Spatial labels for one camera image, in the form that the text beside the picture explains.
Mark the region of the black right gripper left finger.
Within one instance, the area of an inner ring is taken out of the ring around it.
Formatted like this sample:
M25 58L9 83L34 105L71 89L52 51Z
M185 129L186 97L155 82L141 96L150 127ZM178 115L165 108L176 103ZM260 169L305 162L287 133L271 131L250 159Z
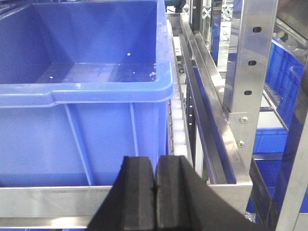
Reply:
M115 183L86 230L154 230L154 176L148 157L124 157Z

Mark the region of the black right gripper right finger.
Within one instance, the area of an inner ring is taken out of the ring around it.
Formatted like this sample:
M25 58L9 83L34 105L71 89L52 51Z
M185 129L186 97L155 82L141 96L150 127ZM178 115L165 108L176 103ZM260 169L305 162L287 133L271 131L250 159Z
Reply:
M259 225L218 196L184 156L162 156L156 168L159 231L257 231Z

